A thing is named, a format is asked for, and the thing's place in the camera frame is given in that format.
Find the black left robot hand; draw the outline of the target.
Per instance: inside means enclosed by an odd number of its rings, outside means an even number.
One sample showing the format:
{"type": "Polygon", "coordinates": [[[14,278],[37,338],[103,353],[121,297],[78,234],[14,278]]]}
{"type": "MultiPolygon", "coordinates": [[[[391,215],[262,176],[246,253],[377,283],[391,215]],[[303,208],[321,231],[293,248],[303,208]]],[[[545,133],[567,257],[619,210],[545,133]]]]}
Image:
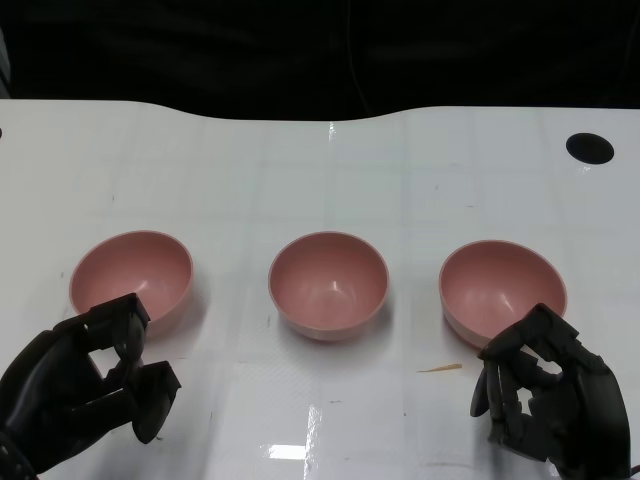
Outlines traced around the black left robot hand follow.
{"type": "Polygon", "coordinates": [[[144,364],[149,316],[134,294],[36,336],[1,378],[1,476],[35,479],[129,424],[148,444],[181,384],[166,362],[144,364]]]}

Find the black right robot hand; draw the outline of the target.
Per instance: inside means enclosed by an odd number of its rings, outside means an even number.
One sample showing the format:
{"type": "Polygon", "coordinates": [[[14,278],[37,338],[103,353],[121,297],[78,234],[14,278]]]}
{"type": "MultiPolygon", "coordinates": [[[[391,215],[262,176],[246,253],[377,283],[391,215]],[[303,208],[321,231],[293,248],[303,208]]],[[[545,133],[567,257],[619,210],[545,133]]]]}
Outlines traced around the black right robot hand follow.
{"type": "Polygon", "coordinates": [[[546,305],[492,339],[470,414],[491,417],[489,440],[553,464],[563,479],[629,479],[631,437],[613,371],[546,305]]]}

